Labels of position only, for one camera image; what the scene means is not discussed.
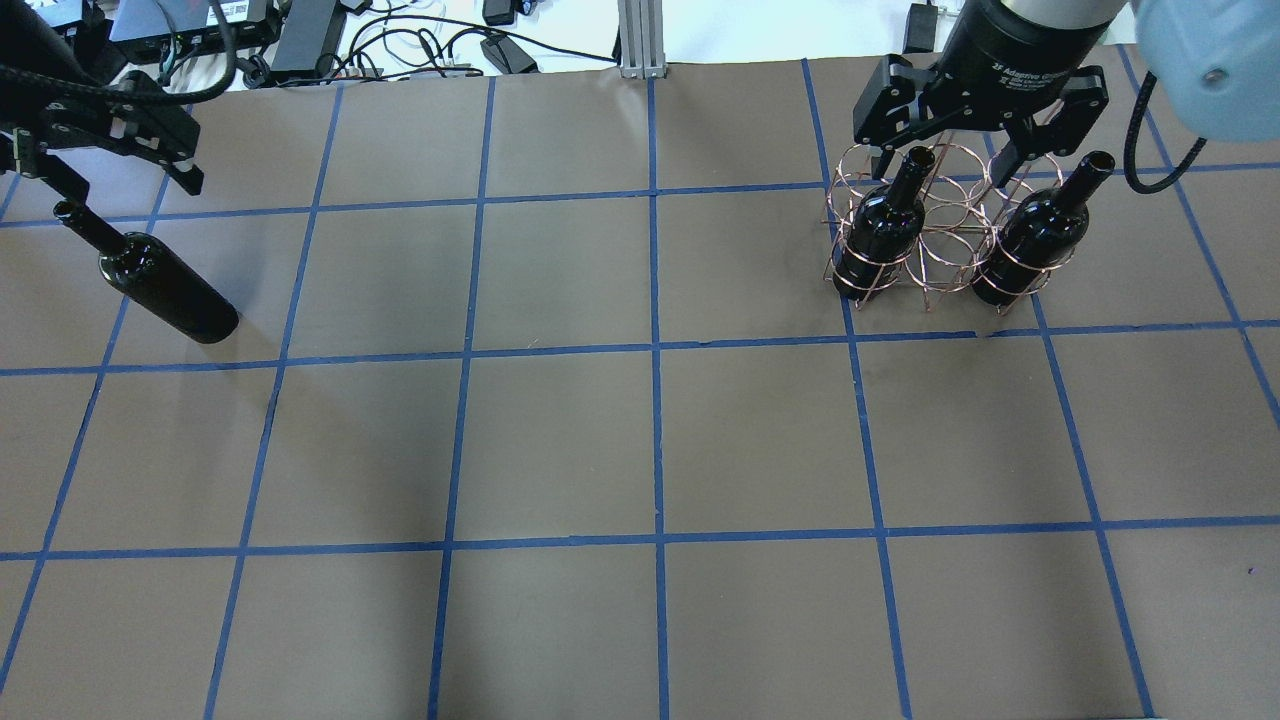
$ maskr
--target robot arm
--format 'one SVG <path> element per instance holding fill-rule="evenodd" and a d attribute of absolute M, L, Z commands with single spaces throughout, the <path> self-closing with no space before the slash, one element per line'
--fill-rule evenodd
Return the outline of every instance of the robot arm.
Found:
<path fill-rule="evenodd" d="M 854 106 L 854 140 L 893 150 L 946 129 L 1005 131 L 1002 187 L 1028 160 L 1070 155 L 1107 105 L 1102 68 L 1079 67 L 1124 0 L 969 0 L 941 58 L 887 55 Z M 1280 137 L 1280 4 L 1143 0 L 1138 41 L 1188 127 L 1215 140 Z M 1041 124 L 1036 114 L 1060 110 Z M 891 154 L 881 155 L 877 177 Z"/>

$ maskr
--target grid square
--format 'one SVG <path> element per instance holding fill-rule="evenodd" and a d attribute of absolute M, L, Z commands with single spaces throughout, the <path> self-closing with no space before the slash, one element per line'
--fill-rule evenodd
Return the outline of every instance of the grid square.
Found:
<path fill-rule="evenodd" d="M 104 218 L 150 215 L 164 173 L 141 158 L 124 158 L 97 147 L 52 151 L 90 182 L 87 205 Z M 173 192 L 182 192 L 177 186 Z M 37 179 L 27 179 L 13 193 L 5 220 L 52 220 L 63 196 Z"/>
<path fill-rule="evenodd" d="M 499 78 L 488 177 L 489 196 L 649 187 L 646 85 L 613 68 Z"/>
<path fill-rule="evenodd" d="M 483 79 L 460 79 L 347 88 L 321 200 L 475 197 L 488 87 Z"/>
<path fill-rule="evenodd" d="M 108 375 L 54 547 L 234 546 L 273 377 Z"/>
<path fill-rule="evenodd" d="M 653 532 L 648 352 L 471 364 L 458 538 Z"/>
<path fill-rule="evenodd" d="M 216 717 L 425 717 L 438 552 L 250 557 Z"/>
<path fill-rule="evenodd" d="M 1089 201 L 1089 211 L 1088 236 L 1044 288 L 1050 324 L 1229 319 L 1176 193 L 1137 195 L 1112 178 Z"/>
<path fill-rule="evenodd" d="M 915 717 L 1142 715 L 1092 533 L 888 542 Z"/>
<path fill-rule="evenodd" d="M 1039 338 L 859 352 L 887 524 L 1089 519 Z"/>
<path fill-rule="evenodd" d="M 644 197 L 485 208 L 475 347 L 650 341 Z"/>
<path fill-rule="evenodd" d="M 145 307 L 131 305 L 111 361 L 128 365 L 276 359 L 306 225 L 302 214 L 156 223 L 156 237 L 236 306 L 239 325 L 227 340 L 201 345 Z"/>
<path fill-rule="evenodd" d="M 663 352 L 668 532 L 872 525 L 849 347 Z"/>
<path fill-rule="evenodd" d="M 200 717 L 234 560 L 45 566 L 0 716 Z"/>
<path fill-rule="evenodd" d="M 0 552 L 45 542 L 93 375 L 0 378 Z"/>
<path fill-rule="evenodd" d="M 1143 77 L 1147 74 L 1147 63 L 1142 59 L 1142 53 L 1133 45 L 1126 45 L 1125 49 L 1129 51 L 1129 60 L 1133 63 L 1133 72 L 1140 83 Z M 1125 82 L 1129 82 L 1128 76 L 1121 76 Z M 1157 83 L 1156 91 L 1151 96 L 1149 105 L 1151 115 L 1156 119 L 1156 127 L 1160 129 L 1161 140 L 1165 143 L 1165 149 L 1169 151 L 1170 161 L 1176 165 L 1181 161 L 1183 155 L 1190 149 L 1192 143 L 1196 142 L 1196 133 L 1187 128 L 1181 120 L 1178 119 L 1178 114 L 1174 111 L 1172 104 L 1169 101 L 1169 94 L 1165 92 L 1165 83 Z M 1143 133 L 1149 133 L 1151 127 L 1143 127 Z M 1236 163 L 1280 163 L 1280 141 L 1270 142 L 1213 142 L 1210 141 L 1204 150 L 1201 151 L 1199 158 L 1196 160 L 1196 165 L 1215 165 L 1215 164 L 1236 164 Z"/>
<path fill-rule="evenodd" d="M 119 310 L 97 252 L 73 233 L 0 229 L 0 337 L 15 338 L 0 342 L 0 368 L 97 365 Z"/>
<path fill-rule="evenodd" d="M 27 583 L 35 562 L 0 562 L 0 638 L 9 642 L 13 625 L 22 611 L 22 600 L 27 596 Z"/>
<path fill-rule="evenodd" d="M 659 187 L 822 179 L 800 63 L 675 65 L 654 92 Z"/>
<path fill-rule="evenodd" d="M 1274 717 L 1280 528 L 1124 530 L 1110 539 L 1160 714 Z"/>
<path fill-rule="evenodd" d="M 475 208 L 323 213 L 289 354 L 462 350 Z"/>
<path fill-rule="evenodd" d="M 458 370 L 440 360 L 289 368 L 253 542 L 443 538 Z"/>
<path fill-rule="evenodd" d="M 650 546 L 453 556 L 440 720 L 658 716 Z"/>
<path fill-rule="evenodd" d="M 228 92 L 196 105 L 204 192 L 170 187 L 165 213 L 306 208 L 329 136 L 333 88 Z"/>
<path fill-rule="evenodd" d="M 667 546 L 671 716 L 897 717 L 874 541 Z"/>
<path fill-rule="evenodd" d="M 1280 433 L 1239 333 L 1053 342 L 1105 518 L 1280 512 Z"/>
<path fill-rule="evenodd" d="M 1247 320 L 1280 315 L 1280 264 L 1270 227 L 1280 197 L 1280 170 L 1189 174 L 1181 181 L 1204 241 L 1213 254 L 1236 311 Z"/>
<path fill-rule="evenodd" d="M 823 202 L 818 190 L 662 197 L 662 338 L 845 334 L 840 297 L 822 281 Z"/>

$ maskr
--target charger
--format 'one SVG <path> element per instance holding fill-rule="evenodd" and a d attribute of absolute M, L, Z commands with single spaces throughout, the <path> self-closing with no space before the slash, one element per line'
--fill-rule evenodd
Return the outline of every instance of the charger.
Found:
<path fill-rule="evenodd" d="M 489 36 L 480 41 L 480 51 L 503 74 L 536 73 L 538 63 L 525 53 L 511 37 Z"/>

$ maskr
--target electronic device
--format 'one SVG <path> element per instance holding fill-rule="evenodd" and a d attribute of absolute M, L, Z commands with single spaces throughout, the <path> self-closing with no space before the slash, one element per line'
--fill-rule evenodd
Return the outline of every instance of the electronic device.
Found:
<path fill-rule="evenodd" d="M 110 82 L 128 61 L 108 41 L 111 20 L 90 0 L 27 0 L 40 19 L 63 36 L 84 72 L 100 82 Z"/>
<path fill-rule="evenodd" d="M 337 58 L 347 10 L 335 0 L 293 0 L 280 31 L 270 77 L 273 82 L 324 77 Z"/>
<path fill-rule="evenodd" d="M 480 41 L 480 51 L 502 74 L 536 73 L 538 63 L 506 35 L 494 35 Z"/>
<path fill-rule="evenodd" d="M 241 47 L 268 45 L 280 37 L 280 13 L 271 0 L 232 0 L 221 4 Z M 212 10 L 205 0 L 120 0 L 111 27 L 111 42 L 131 63 L 146 65 L 170 53 L 210 55 L 223 49 Z"/>
<path fill-rule="evenodd" d="M 484 0 L 485 24 L 509 26 L 516 22 L 516 10 L 521 6 L 518 0 Z"/>
<path fill-rule="evenodd" d="M 902 53 L 933 53 L 933 41 L 938 36 L 938 14 L 941 8 L 911 3 L 906 10 L 906 35 L 902 37 Z"/>

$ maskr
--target blue grid line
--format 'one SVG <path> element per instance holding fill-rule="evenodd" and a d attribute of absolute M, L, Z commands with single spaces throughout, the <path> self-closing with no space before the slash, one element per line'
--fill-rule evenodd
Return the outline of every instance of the blue grid line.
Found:
<path fill-rule="evenodd" d="M 357 363 L 413 363 L 419 360 L 458 360 L 462 352 L 387 352 L 376 355 L 325 355 L 311 357 L 287 357 L 288 366 L 301 365 L 355 365 Z"/>
<path fill-rule="evenodd" d="M 704 350 L 709 347 L 777 347 L 790 345 L 838 345 L 847 342 L 845 336 L 822 334 L 810 337 L 764 337 L 730 340 L 669 340 L 658 343 L 663 350 Z"/>
<path fill-rule="evenodd" d="M 435 600 L 435 634 L 431 643 L 426 716 L 435 720 L 440 708 L 440 673 L 444 664 L 444 629 L 449 607 L 449 580 L 453 573 L 453 534 L 458 523 L 458 486 L 462 477 L 462 447 L 467 424 L 467 396 L 471 387 L 472 341 L 476 327 L 476 299 L 480 292 L 480 258 L 484 240 L 485 191 L 489 183 L 489 147 L 493 140 L 493 97 L 497 83 L 489 78 L 485 99 L 484 140 L 480 147 L 480 182 L 476 188 L 475 234 L 471 242 L 471 286 L 467 292 L 467 324 L 462 345 L 462 370 L 458 375 L 458 410 L 453 424 L 453 460 L 449 466 L 449 500 L 444 520 L 444 548 L 440 557 L 440 583 Z"/>
<path fill-rule="evenodd" d="M 1102 569 L 1107 577 L 1107 587 L 1111 589 L 1111 602 L 1115 605 L 1120 635 L 1124 641 L 1125 653 L 1129 656 L 1129 669 L 1133 673 L 1134 685 L 1138 689 L 1138 700 L 1142 703 L 1143 716 L 1153 717 L 1155 710 L 1151 703 L 1151 692 L 1147 688 L 1147 676 L 1142 669 L 1142 659 L 1138 656 L 1138 644 L 1134 641 L 1133 628 L 1129 624 L 1129 611 L 1125 609 L 1124 594 L 1120 592 L 1120 578 L 1116 575 L 1115 561 L 1111 559 L 1111 543 L 1107 541 L 1106 527 L 1102 524 L 1102 512 L 1098 509 L 1097 496 L 1093 493 L 1093 479 L 1084 460 L 1084 446 L 1080 443 L 1080 433 L 1075 425 L 1075 414 L 1071 411 L 1071 400 L 1068 397 L 1066 382 L 1062 379 L 1062 368 L 1059 365 L 1057 351 L 1053 348 L 1053 337 L 1050 334 L 1048 324 L 1044 322 L 1044 309 L 1038 296 L 1032 296 L 1032 306 L 1036 310 L 1036 323 L 1041 328 L 1041 340 L 1044 343 L 1044 355 L 1048 359 L 1050 372 L 1053 375 L 1057 401 L 1062 406 L 1062 420 L 1066 424 L 1068 437 L 1071 441 L 1071 452 L 1075 455 L 1075 466 L 1080 474 L 1080 488 L 1084 491 L 1084 501 L 1089 507 L 1091 525 L 1098 539 Z"/>
<path fill-rule="evenodd" d="M 17 184 L 18 182 L 15 181 L 13 187 L 17 187 Z M 147 220 L 147 232 L 151 232 L 155 228 L 156 215 L 160 213 L 160 204 L 164 202 L 165 191 L 168 191 L 168 188 L 169 178 L 166 176 L 160 182 L 155 202 L 151 205 L 151 215 Z M 63 473 L 63 480 L 58 486 L 58 495 L 54 500 L 54 510 L 50 512 L 49 524 L 45 527 L 45 538 L 41 542 L 40 552 L 36 555 L 36 562 L 31 570 L 31 579 L 27 582 L 27 592 L 23 593 L 22 605 L 18 609 L 18 619 L 14 621 L 13 633 L 9 635 L 9 643 L 5 646 L 4 661 L 0 662 L 0 693 L 4 692 L 5 683 L 9 680 L 9 670 L 13 669 L 13 661 L 18 653 L 18 644 L 22 641 L 22 630 L 27 625 L 27 615 L 31 612 L 31 603 L 36 598 L 36 588 L 40 585 L 40 578 L 44 574 L 49 553 L 52 550 L 54 534 L 58 532 L 58 523 L 61 519 L 63 507 L 67 505 L 67 496 L 70 493 L 72 479 L 76 477 L 76 468 L 79 464 L 79 455 L 84 448 L 84 437 L 88 434 L 88 425 L 93 419 L 93 410 L 97 407 L 97 398 L 102 393 L 102 383 L 106 380 L 106 366 L 111 363 L 111 355 L 115 352 L 115 342 L 120 337 L 120 328 L 124 327 L 124 314 L 128 309 L 129 299 L 120 297 L 119 309 L 115 311 L 115 322 L 111 323 L 111 332 L 106 340 L 106 348 L 102 350 L 102 361 L 99 364 L 97 377 L 93 379 L 93 389 L 90 392 L 88 404 L 84 407 L 84 415 L 81 419 L 79 429 L 76 432 L 76 441 L 72 443 L 70 457 L 67 460 L 67 470 Z"/>
<path fill-rule="evenodd" d="M 253 518 L 257 511 L 257 497 L 262 488 L 262 471 L 266 468 L 266 452 L 271 443 L 271 429 L 275 425 L 275 411 L 279 406 L 280 389 L 284 387 L 284 360 L 289 356 L 289 342 L 293 336 L 293 323 L 298 311 L 298 300 L 302 296 L 302 281 L 306 275 L 307 256 L 311 251 L 311 240 L 316 227 L 316 213 L 320 208 L 320 193 L 324 191 L 325 176 L 329 172 L 329 156 L 333 151 L 334 136 L 338 132 L 338 117 L 342 111 L 342 87 L 334 92 L 333 109 L 329 115 L 329 131 L 325 136 L 324 151 L 320 155 L 320 172 L 316 177 L 315 191 L 311 195 L 311 210 L 307 214 L 306 234 L 302 240 L 302 251 L 298 254 L 298 269 L 293 278 L 293 292 L 289 297 L 289 310 L 284 318 L 284 332 L 280 338 L 279 361 L 275 368 L 275 380 L 271 386 L 271 395 L 266 404 L 266 413 L 262 420 L 262 437 L 259 442 L 257 459 L 253 465 L 253 478 L 250 483 L 248 498 L 244 503 L 244 521 L 241 525 L 239 547 L 248 547 L 250 536 L 253 532 Z M 230 589 L 227 593 L 227 607 L 223 611 L 221 630 L 218 634 L 218 650 L 214 652 L 214 667 L 209 676 L 209 692 L 205 696 L 205 720 L 212 720 L 214 708 L 218 705 L 218 689 L 221 685 L 223 664 L 227 660 L 227 647 L 230 643 L 232 623 L 236 619 L 236 603 L 239 600 L 241 580 L 244 577 L 244 555 L 236 557 L 236 566 L 232 570 Z"/>
<path fill-rule="evenodd" d="M 1280 319 L 1271 320 L 1243 320 L 1233 323 L 1230 320 L 1215 320 L 1204 323 L 1153 323 L 1146 325 L 1065 325 L 1050 327 L 1051 336 L 1088 336 L 1088 334 L 1129 334 L 1153 332 L 1198 332 L 1198 331 L 1230 331 L 1238 327 L 1245 328 L 1280 328 Z M 1011 337 L 1039 337 L 1038 328 L 1007 328 L 989 334 L 979 334 L 975 331 L 922 331 L 901 333 L 867 333 L 859 334 L 859 345 L 881 342 L 915 342 L 924 340 L 975 340 L 975 338 L 1011 338 Z M 767 338 L 723 338 L 723 340 L 676 340 L 663 341 L 659 347 L 664 351 L 707 350 L 717 347 L 773 347 L 796 345 L 840 345 L 849 342 L 846 336 L 799 336 L 799 337 L 767 337 Z M 570 345 L 548 347 L 515 347 L 494 350 L 474 350 L 471 357 L 529 357 L 544 355 L 604 355 L 613 352 L 646 352 L 653 350 L 652 343 L 618 343 L 618 345 Z M 360 363 L 415 363 L 424 360 L 460 360 L 462 351 L 440 352 L 393 352 L 374 355 L 320 355 L 303 357 L 287 357 L 280 360 L 234 360 L 225 363 L 159 363 L 108 365 L 105 372 L 109 375 L 127 373 L 206 373 L 223 370 L 255 370 L 262 368 L 276 368 L 285 365 L 289 368 L 300 365 L 352 365 Z M 68 366 L 38 366 L 38 368 L 0 368 L 0 378 L 6 377 L 38 377 L 38 375 L 93 375 L 101 370 L 97 365 L 68 365 Z"/>
<path fill-rule="evenodd" d="M 1156 143 L 1156 149 L 1160 149 L 1161 143 Z M 1162 159 L 1170 163 L 1167 152 L 1162 152 Z M 1222 173 L 1222 172 L 1239 172 L 1239 170 L 1280 170 L 1280 163 L 1219 163 L 1219 164 L 1197 164 L 1187 169 L 1188 173 Z M 1151 170 L 1138 170 L 1142 172 L 1160 172 L 1157 169 Z"/>
<path fill-rule="evenodd" d="M 667 546 L 666 498 L 662 457 L 662 333 L 658 304 L 658 94 L 654 78 L 645 82 L 649 128 L 649 333 L 653 352 L 653 532 L 654 587 L 657 589 L 658 717 L 671 720 L 671 665 L 667 648 Z"/>
<path fill-rule="evenodd" d="M 827 186 L 818 182 L 782 182 L 764 184 L 719 184 L 708 187 L 655 187 L 650 192 L 655 195 L 710 195 L 723 192 L 767 192 L 785 190 L 827 190 Z"/>
<path fill-rule="evenodd" d="M 818 165 L 822 168 L 822 187 L 831 187 L 831 170 L 827 168 L 827 143 L 823 140 L 822 117 L 818 113 L 818 95 L 813 87 L 813 73 L 809 60 L 800 60 L 804 73 L 805 94 L 809 97 L 809 114 L 813 119 L 813 133 L 817 140 Z M 836 225 L 827 225 L 832 243 L 836 242 Z M 884 614 L 888 621 L 890 647 L 893 655 L 893 676 L 897 680 L 897 697 L 902 717 L 911 720 L 911 693 L 906 678 L 906 660 L 902 653 L 902 633 L 899 626 L 897 600 L 893 592 L 893 570 L 888 555 L 888 539 L 884 534 L 884 512 L 879 498 L 879 482 L 876 475 L 876 454 L 872 448 L 872 428 L 867 415 L 867 396 L 863 392 L 863 369 L 858 355 L 858 331 L 854 328 L 849 302 L 841 300 L 841 313 L 845 320 L 845 336 L 849 343 L 849 365 L 854 379 L 854 397 L 858 404 L 858 429 L 863 441 L 863 461 L 867 468 L 867 492 L 870 496 L 872 519 L 876 524 L 876 552 L 879 557 L 881 584 L 884 592 Z"/>
<path fill-rule="evenodd" d="M 1120 51 L 1120 60 L 1124 63 L 1125 74 L 1129 76 L 1129 83 L 1137 91 L 1138 76 L 1133 72 L 1133 64 L 1129 61 L 1129 54 L 1120 45 L 1116 46 Z M 1172 169 L 1172 158 L 1169 155 L 1169 150 L 1165 147 L 1165 140 L 1160 135 L 1160 127 L 1156 124 L 1155 115 L 1147 111 L 1147 124 L 1151 127 L 1151 137 L 1156 141 L 1156 149 L 1160 150 L 1160 158 L 1165 161 L 1165 165 Z M 1201 228 L 1199 220 L 1196 218 L 1196 210 L 1192 209 L 1190 200 L 1187 199 L 1187 190 L 1183 183 L 1174 183 L 1174 192 L 1178 195 L 1178 201 L 1183 206 L 1183 213 L 1187 215 L 1187 223 L 1192 228 L 1192 234 L 1196 236 L 1196 245 L 1199 246 L 1201 254 L 1204 256 L 1204 263 L 1208 265 L 1210 273 L 1213 275 L 1213 282 L 1217 284 L 1217 292 L 1222 296 L 1222 304 L 1226 305 L 1226 311 L 1231 316 L 1231 322 L 1240 333 L 1240 342 L 1244 343 L 1244 354 L 1249 359 L 1249 365 L 1253 366 L 1253 374 L 1258 379 L 1258 387 L 1262 389 L 1262 396 L 1267 401 L 1267 406 L 1271 410 L 1271 419 L 1275 421 L 1276 427 L 1280 427 L 1280 401 L 1276 398 L 1275 391 L 1271 388 L 1271 382 L 1267 379 L 1267 373 L 1262 368 L 1262 360 L 1258 359 L 1258 352 L 1253 347 L 1253 340 L 1245 331 L 1245 325 L 1240 320 L 1240 311 L 1235 305 L 1235 300 L 1231 297 L 1231 291 L 1226 287 L 1226 278 L 1222 277 L 1222 270 L 1219 269 L 1217 261 L 1213 259 L 1213 251 L 1208 246 L 1208 241 L 1204 238 L 1204 232 Z"/>
<path fill-rule="evenodd" d="M 612 190 L 603 192 L 556 192 L 552 195 L 506 195 L 489 197 L 485 202 L 509 205 L 515 202 L 556 202 L 561 200 L 613 200 L 618 197 L 648 197 L 650 191 L 645 190 Z"/>
<path fill-rule="evenodd" d="M 1280 525 L 1280 515 L 1226 515 L 1198 518 L 1137 518 L 1129 520 L 1102 520 L 1106 530 L 1169 530 L 1188 528 L 1253 528 Z M 876 528 L 797 528 L 781 530 L 703 530 L 703 532 L 664 532 L 659 538 L 655 533 L 616 534 L 616 536 L 553 536 L 522 538 L 479 538 L 454 539 L 448 543 L 457 551 L 486 550 L 527 550 L 547 547 L 596 547 L 596 546 L 635 546 L 635 544 L 699 544 L 733 542 L 790 542 L 813 539 L 870 539 L 919 538 L 919 537 L 961 537 L 961 536 L 1018 536 L 1038 533 L 1076 533 L 1094 532 L 1093 521 L 1064 523 L 1005 523 L 980 525 L 905 525 Z M 50 550 L 44 553 L 49 562 L 64 560 L 131 560 L 147 557 L 294 557 L 311 555 L 371 555 L 388 552 L 440 552 L 445 548 L 442 541 L 403 541 L 374 543 L 325 543 L 325 544 L 270 544 L 270 546 L 211 546 L 211 547 L 141 547 L 106 550 Z M 41 556 L 40 551 L 0 552 L 0 562 L 32 561 Z"/>
<path fill-rule="evenodd" d="M 1243 172 L 1243 170 L 1267 170 L 1267 169 L 1280 169 L 1280 163 L 1239 163 L 1239 164 L 1217 164 L 1217 165 L 1194 165 L 1190 168 L 1192 173 L 1221 173 L 1221 172 Z M 1138 168 L 1139 174 L 1162 174 L 1167 173 L 1167 168 Z M 1028 174 L 1029 178 L 1050 178 L 1053 177 L 1052 172 L 1048 170 L 1036 170 Z M 977 182 L 982 179 L 977 174 L 960 174 L 954 176 L 952 179 L 957 182 Z M 762 184 L 726 184 L 726 186 L 705 186 L 705 187 L 658 187 L 658 188 L 637 188 L 637 190 L 617 190 L 617 191 L 600 191 L 600 192 L 562 192 L 562 193 L 549 193 L 549 195 L 509 195 L 498 197 L 486 197 L 485 202 L 494 204 L 513 204 L 513 202 L 554 202 L 563 200 L 607 200 L 616 197 L 646 197 L 650 195 L 667 196 L 667 195 L 708 195 L 708 193 L 737 193 L 737 192 L 771 192 L 771 191 L 787 191 L 787 190 L 826 190 L 819 182 L 787 182 L 787 183 L 762 183 Z M 438 199 L 438 200 L 401 200 L 401 201 L 388 201 L 388 202 L 355 202 L 355 204 L 335 204 L 335 205 L 320 205 L 320 213 L 349 213 L 349 211 L 364 211 L 364 210 L 388 210 L 388 209 L 402 209 L 402 208 L 436 208 L 436 206 L 456 206 L 456 205 L 475 205 L 476 200 L 474 197 L 453 197 L 453 199 Z M 256 208 L 246 210 L 197 210 L 197 211 L 184 211 L 184 213 L 161 213 L 157 220 L 164 223 L 169 220 L 205 220 L 205 219 L 218 219 L 218 218 L 244 218 L 256 215 L 301 215 L 311 213 L 310 206 L 285 206 L 285 208 Z M 108 215 L 105 219 L 110 223 L 141 223 L 150 219 L 148 215 Z M 55 219 L 36 219 L 36 220 L 0 220 L 0 229 L 19 229 L 19 228 L 40 228 L 40 227 L 56 227 L 59 222 Z"/>
<path fill-rule="evenodd" d="M 9 211 L 9 204 L 13 202 L 13 196 L 18 193 L 19 182 L 22 182 L 22 176 L 14 173 L 13 182 L 9 183 L 9 190 L 4 193 L 4 201 L 0 201 L 0 220 L 3 220 L 4 214 Z"/>
<path fill-rule="evenodd" d="M 256 208 L 250 210 L 195 210 L 189 213 L 165 213 L 160 215 L 160 222 L 207 220 L 216 218 L 256 218 L 261 215 L 306 215 L 310 213 L 310 206 Z"/>

